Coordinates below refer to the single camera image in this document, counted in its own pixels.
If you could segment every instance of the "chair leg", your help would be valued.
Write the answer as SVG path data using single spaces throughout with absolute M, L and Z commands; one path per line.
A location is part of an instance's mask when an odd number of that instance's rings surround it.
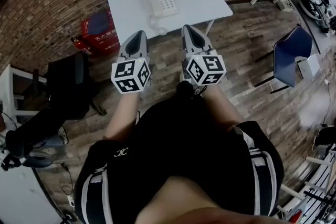
M 260 58 L 258 58 L 257 60 L 255 60 L 255 62 L 260 62 L 261 60 L 264 60 L 266 57 L 270 56 L 273 54 L 274 51 L 270 51 L 269 53 L 265 54 L 264 56 L 261 56 Z
M 271 92 L 271 93 L 276 93 L 276 92 L 282 91 L 282 90 L 287 89 L 287 88 L 289 88 L 288 85 L 287 85 L 287 86 L 284 86 L 284 87 L 282 87 L 282 88 L 280 88 L 280 89 L 277 89 L 277 90 L 275 90 L 275 91 L 273 91 L 273 92 Z
M 264 81 L 262 81 L 262 82 L 260 82 L 260 83 L 258 83 L 258 84 L 256 84 L 256 85 L 254 85 L 254 87 L 258 87 L 258 86 L 260 86 L 260 85 L 262 85 L 262 84 L 264 84 L 264 83 L 266 83 L 266 82 L 272 80 L 273 78 L 274 78 L 274 76 L 272 76 L 272 77 L 270 77 L 270 78 L 268 78 L 268 79 L 265 79 Z
M 93 100 L 90 101 L 90 106 L 92 106 L 100 116 L 105 116 L 107 114 L 106 110 L 102 109 L 99 105 L 96 105 Z

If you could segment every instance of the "black desk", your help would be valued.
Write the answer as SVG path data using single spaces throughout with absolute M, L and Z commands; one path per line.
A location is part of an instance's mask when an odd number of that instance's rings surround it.
M 254 5 L 257 0 L 252 0 L 251 4 Z M 311 54 L 314 55 L 317 52 L 322 53 L 325 51 L 333 42 L 333 37 L 327 37 L 324 33 L 321 32 L 319 26 L 315 23 L 315 20 L 307 16 L 304 11 L 301 9 L 299 1 L 300 0 L 288 0 L 293 6 L 294 10 L 301 17 L 302 27 L 311 34 L 313 37 L 313 47 L 311 49 Z

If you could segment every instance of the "fire extinguisher box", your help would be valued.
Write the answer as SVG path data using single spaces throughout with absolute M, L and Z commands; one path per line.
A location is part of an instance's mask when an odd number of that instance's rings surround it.
M 108 9 L 109 18 L 109 29 L 99 35 L 89 35 L 89 20 L 86 19 L 81 22 L 82 36 L 85 40 L 89 42 L 90 45 L 94 46 L 100 54 L 106 56 L 113 52 L 119 51 L 120 43 L 118 35 L 113 23 L 111 11 Z
M 93 45 L 89 44 L 87 40 L 83 39 L 82 36 L 72 37 L 71 41 L 77 49 L 81 50 L 85 54 L 93 58 L 100 56 L 97 49 Z

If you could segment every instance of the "gray sneaker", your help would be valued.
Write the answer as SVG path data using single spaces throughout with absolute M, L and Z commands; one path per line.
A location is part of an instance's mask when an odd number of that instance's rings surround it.
M 58 134 L 59 137 L 61 137 L 63 139 L 63 144 L 64 145 L 69 143 L 67 132 L 65 131 L 63 126 L 58 130 L 57 134 Z

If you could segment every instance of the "white stripe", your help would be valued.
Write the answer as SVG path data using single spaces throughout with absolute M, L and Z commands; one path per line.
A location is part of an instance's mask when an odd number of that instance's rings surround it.
M 109 180 L 107 177 L 107 170 L 103 172 L 103 186 L 102 186 L 102 202 L 106 224 L 113 224 L 110 200 L 109 200 Z
M 274 168 L 274 164 L 273 164 L 273 160 L 271 156 L 266 151 L 263 151 L 263 153 L 266 155 L 266 161 L 268 164 L 269 173 L 271 175 L 271 182 L 272 182 L 272 201 L 271 201 L 271 207 L 269 208 L 269 213 L 268 213 L 268 215 L 270 215 L 274 208 L 275 199 L 277 197 L 277 176 L 275 173 L 275 168 Z
M 83 185 L 83 189 L 82 189 L 82 213 L 83 213 L 83 218 L 86 224 L 89 224 L 88 215 L 86 214 L 86 202 L 88 198 L 88 188 L 89 188 L 91 177 L 92 177 L 92 174 L 86 179 Z
M 247 144 L 247 146 L 248 146 L 248 148 L 253 148 L 253 147 L 255 147 L 254 146 L 254 140 L 250 137 L 250 136 L 248 136 L 245 132 L 243 132 L 243 138 L 244 138 L 244 140 L 245 140 L 245 142 L 246 142 L 246 144 Z
M 254 163 L 254 166 L 265 166 L 265 160 L 263 157 L 253 158 L 252 162 Z
M 258 154 L 261 154 L 261 151 L 250 151 L 250 155 L 253 156 L 253 155 L 258 155 Z
M 100 183 L 101 180 L 102 180 L 102 176 L 101 175 L 92 176 L 91 180 L 90 180 L 90 183 Z
M 252 163 L 253 173 L 254 173 L 254 215 L 260 215 L 260 188 L 259 188 L 259 178 L 254 164 Z

